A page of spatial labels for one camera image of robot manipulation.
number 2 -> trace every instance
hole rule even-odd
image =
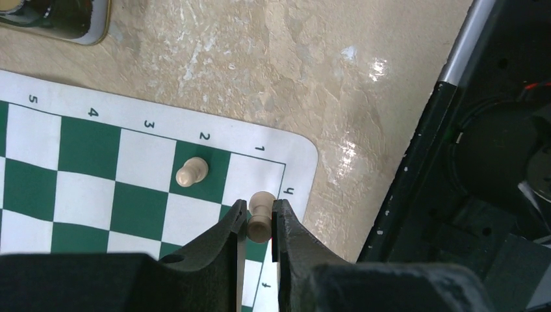
[[[97,116],[99,116],[99,114],[96,112],[96,110],[95,110],[93,107],[90,107],[90,112],[88,112],[88,115],[89,115],[90,117],[93,117],[93,116],[97,117]]]

pawn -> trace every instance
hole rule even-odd
[[[272,238],[272,205],[276,197],[268,192],[257,192],[249,201],[251,218],[247,224],[247,237],[264,243]]]
[[[209,173],[209,165],[199,157],[193,157],[184,163],[184,166],[176,172],[176,182],[181,187],[190,187],[194,183],[201,182]]]

green and white chessboard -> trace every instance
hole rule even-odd
[[[209,174],[180,187],[195,156]],[[260,190],[302,219],[317,157],[292,133],[0,71],[0,254],[158,259]],[[269,245],[246,248],[244,311],[277,311]]]

bottle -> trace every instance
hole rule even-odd
[[[107,34],[110,0],[0,0],[0,25],[77,44]]]

beige tabletop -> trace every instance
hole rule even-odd
[[[304,224],[355,261],[470,2],[113,0],[92,47],[0,29],[0,69],[309,138]]]

